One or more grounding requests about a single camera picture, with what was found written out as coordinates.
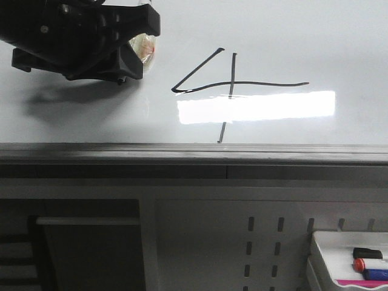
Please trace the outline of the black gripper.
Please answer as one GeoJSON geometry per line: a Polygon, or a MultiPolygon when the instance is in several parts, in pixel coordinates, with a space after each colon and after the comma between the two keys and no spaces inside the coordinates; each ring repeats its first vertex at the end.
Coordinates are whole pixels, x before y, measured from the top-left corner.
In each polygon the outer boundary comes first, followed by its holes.
{"type": "Polygon", "coordinates": [[[159,13],[150,4],[125,7],[102,3],[1,1],[1,40],[14,46],[12,66],[25,72],[33,68],[82,72],[66,76],[69,81],[122,84],[127,78],[142,79],[142,61],[131,46],[123,44],[143,33],[159,36],[159,13]],[[122,46],[99,61],[104,57],[102,36],[108,44],[122,46]]]}

